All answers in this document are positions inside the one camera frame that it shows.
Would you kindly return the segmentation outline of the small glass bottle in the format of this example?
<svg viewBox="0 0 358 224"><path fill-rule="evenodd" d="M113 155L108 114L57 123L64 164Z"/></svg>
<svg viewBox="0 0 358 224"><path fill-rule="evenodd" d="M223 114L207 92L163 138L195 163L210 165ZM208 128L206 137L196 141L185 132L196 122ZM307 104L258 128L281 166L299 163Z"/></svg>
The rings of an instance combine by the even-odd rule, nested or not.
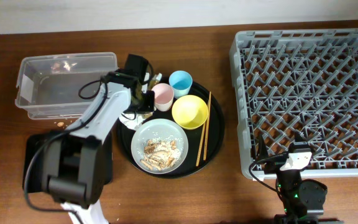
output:
<svg viewBox="0 0 358 224"><path fill-rule="evenodd" d="M158 74L154 75L153 78L151 79L149 85L148 85L148 90L151 90L155 85L159 84L161 79L162 79L162 74L161 73L158 73Z"/></svg>

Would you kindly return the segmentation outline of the grey plate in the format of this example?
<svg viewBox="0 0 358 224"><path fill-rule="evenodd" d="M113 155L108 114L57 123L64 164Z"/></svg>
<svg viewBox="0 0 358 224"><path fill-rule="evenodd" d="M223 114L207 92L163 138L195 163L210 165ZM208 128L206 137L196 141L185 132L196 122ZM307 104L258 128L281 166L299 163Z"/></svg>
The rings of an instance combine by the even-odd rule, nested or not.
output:
<svg viewBox="0 0 358 224"><path fill-rule="evenodd" d="M163 141L175 140L177 147L181 150L181 157L177 163L166 170L149 170L153 174L166 174L177 169L183 162L188 153L189 143L186 133L175 122L168 119L153 119L143 124L134 134L131 142L131 152L136 163L143 169L148 168L140 163L144 156L144 147L149 139L161 139Z"/></svg>

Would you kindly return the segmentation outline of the yellow bowl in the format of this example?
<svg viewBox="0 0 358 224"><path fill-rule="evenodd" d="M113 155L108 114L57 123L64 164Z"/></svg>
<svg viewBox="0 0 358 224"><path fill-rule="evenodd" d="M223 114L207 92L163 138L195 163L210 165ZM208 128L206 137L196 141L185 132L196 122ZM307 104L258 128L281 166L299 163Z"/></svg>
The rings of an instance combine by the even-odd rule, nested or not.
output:
<svg viewBox="0 0 358 224"><path fill-rule="evenodd" d="M172 106L173 120L183 129L199 128L204 125L208 115L207 104L203 99L195 95L182 96Z"/></svg>

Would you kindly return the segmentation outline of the rice and food scraps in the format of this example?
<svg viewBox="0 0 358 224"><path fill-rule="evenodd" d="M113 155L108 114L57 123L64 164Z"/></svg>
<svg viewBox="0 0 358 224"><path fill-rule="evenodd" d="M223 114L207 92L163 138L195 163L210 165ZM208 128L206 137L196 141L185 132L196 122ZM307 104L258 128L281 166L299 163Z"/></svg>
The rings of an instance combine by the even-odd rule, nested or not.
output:
<svg viewBox="0 0 358 224"><path fill-rule="evenodd" d="M176 141L149 139L144 147L144 156L140 163L148 170L163 171L173 167L181 157Z"/></svg>

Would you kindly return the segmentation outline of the white napkin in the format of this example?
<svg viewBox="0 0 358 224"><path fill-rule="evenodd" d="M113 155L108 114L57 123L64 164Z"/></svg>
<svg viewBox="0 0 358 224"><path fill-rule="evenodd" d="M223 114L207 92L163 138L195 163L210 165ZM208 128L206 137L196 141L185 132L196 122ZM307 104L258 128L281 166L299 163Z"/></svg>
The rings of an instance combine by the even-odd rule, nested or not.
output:
<svg viewBox="0 0 358 224"><path fill-rule="evenodd" d="M152 115L153 113L123 113L120 115L119 120L128 129L136 131Z"/></svg>

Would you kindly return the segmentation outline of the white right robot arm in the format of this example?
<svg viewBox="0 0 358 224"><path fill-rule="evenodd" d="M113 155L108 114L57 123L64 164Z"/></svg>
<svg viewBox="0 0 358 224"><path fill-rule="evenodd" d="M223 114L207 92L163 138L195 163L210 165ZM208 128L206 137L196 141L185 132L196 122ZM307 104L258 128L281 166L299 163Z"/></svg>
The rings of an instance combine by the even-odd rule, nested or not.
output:
<svg viewBox="0 0 358 224"><path fill-rule="evenodd" d="M264 164L264 172L276 173L287 170L302 170L312 158L314 150L306 142L300 133L295 133L295 140L289 145L288 150L273 156L269 156L263 137L259 137L256 164Z"/></svg>

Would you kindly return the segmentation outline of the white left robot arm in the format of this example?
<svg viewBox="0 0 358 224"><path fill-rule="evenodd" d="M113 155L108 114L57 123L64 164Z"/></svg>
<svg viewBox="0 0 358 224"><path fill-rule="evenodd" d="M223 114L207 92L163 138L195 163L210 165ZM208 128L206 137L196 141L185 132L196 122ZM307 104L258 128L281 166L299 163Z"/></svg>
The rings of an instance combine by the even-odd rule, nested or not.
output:
<svg viewBox="0 0 358 224"><path fill-rule="evenodd" d="M107 223L99 200L112 179L112 153L106 139L125 113L154 107L151 73L119 69L99 79L99 91L83 115L63 131L39 136L28 147L32 158L22 188L27 205L38 212L68 213L73 223Z"/></svg>

